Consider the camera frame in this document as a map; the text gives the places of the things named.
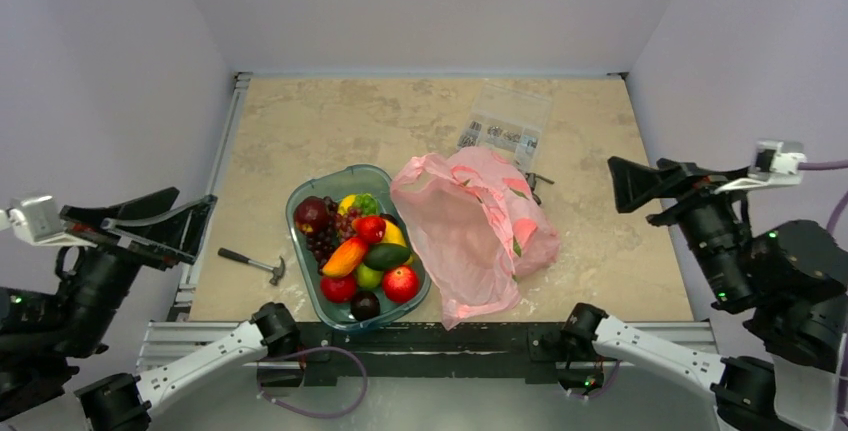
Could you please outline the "yellow fake lemon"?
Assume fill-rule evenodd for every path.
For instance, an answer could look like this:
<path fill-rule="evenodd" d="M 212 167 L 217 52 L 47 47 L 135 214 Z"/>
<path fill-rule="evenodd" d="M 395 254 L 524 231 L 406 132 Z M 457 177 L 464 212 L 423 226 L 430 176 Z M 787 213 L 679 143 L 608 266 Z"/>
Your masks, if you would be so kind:
<path fill-rule="evenodd" d="M 383 222 L 385 224 L 385 230 L 383 234 L 383 238 L 380 241 L 380 245 L 383 244 L 395 244 L 403 246 L 409 252 L 409 256 L 407 260 L 404 262 L 404 265 L 411 265 L 414 261 L 414 257 L 412 255 L 412 251 L 407 245 L 406 239 L 402 230 L 394 224 L 392 221 L 383 218 Z"/>

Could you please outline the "dark red apple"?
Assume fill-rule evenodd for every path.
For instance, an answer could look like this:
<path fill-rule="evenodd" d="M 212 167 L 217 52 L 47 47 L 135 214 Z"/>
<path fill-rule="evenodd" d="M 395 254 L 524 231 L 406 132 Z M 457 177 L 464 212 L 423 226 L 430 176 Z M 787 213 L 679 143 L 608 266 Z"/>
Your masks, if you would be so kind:
<path fill-rule="evenodd" d="M 322 198 L 309 196 L 301 201 L 292 215 L 295 227 L 302 234 L 312 236 L 324 231 L 331 222 L 327 204 Z"/>

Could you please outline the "pink plastic bag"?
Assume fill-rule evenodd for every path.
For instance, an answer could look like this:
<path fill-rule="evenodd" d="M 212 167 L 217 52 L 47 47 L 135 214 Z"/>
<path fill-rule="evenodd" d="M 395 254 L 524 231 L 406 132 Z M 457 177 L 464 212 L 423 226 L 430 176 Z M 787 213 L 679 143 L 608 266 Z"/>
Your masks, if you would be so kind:
<path fill-rule="evenodd" d="M 413 157 L 390 199 L 439 290 L 446 329 L 514 308 L 519 279 L 558 259 L 561 238 L 525 175 L 490 149 Z"/>

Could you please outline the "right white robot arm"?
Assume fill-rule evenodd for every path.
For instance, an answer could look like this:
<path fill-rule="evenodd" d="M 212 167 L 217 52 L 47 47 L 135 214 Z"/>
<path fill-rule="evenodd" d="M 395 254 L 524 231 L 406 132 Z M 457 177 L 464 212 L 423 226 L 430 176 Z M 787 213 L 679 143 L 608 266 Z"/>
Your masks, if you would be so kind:
<path fill-rule="evenodd" d="M 806 219 L 754 235 L 748 211 L 750 191 L 801 182 L 804 154 L 761 151 L 749 167 L 731 171 L 621 157 L 608 167 L 618 212 L 670 201 L 648 222 L 681 230 L 714 309 L 749 312 L 744 329 L 767 358 L 699 352 L 580 303 L 557 339 L 565 360 L 631 363 L 700 396 L 735 430 L 832 429 L 842 417 L 847 253 L 827 228 Z"/>

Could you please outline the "orange yellow mango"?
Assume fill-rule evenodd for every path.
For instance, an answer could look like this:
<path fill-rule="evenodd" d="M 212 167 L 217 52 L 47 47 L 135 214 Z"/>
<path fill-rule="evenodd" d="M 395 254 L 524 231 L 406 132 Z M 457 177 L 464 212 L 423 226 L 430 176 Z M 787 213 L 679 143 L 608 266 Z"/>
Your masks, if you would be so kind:
<path fill-rule="evenodd" d="M 362 262 L 369 244 L 358 236 L 343 242 L 322 266 L 323 276 L 340 278 L 352 273 Z"/>

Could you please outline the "green fake avocado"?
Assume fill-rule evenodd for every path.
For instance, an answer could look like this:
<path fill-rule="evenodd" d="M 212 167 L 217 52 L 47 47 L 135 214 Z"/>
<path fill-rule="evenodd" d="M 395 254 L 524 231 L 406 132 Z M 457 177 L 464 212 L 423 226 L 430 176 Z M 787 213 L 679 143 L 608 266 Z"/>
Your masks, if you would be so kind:
<path fill-rule="evenodd" d="M 362 263 L 376 271 L 389 271 L 404 265 L 412 256 L 409 248 L 393 243 L 378 243 L 369 247 Z"/>

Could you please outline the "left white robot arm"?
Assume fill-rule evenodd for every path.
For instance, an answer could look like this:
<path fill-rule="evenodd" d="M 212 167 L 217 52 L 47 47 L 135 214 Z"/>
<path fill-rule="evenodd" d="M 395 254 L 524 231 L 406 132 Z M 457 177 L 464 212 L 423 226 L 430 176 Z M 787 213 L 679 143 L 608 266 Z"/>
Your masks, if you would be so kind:
<path fill-rule="evenodd" d="M 50 195 L 12 200 L 1 225 L 22 242 L 57 251 L 51 294 L 1 291 L 1 420 L 57 403 L 78 361 L 107 350 L 105 335 L 143 268 L 192 264 L 214 195 L 184 205 L 165 188 L 107 207 L 59 206 Z M 118 373 L 75 392 L 71 414 L 81 430 L 144 430 L 174 399 L 229 366 L 284 360 L 300 345 L 295 320 L 280 303 L 264 304 L 225 337 L 168 365 Z"/>

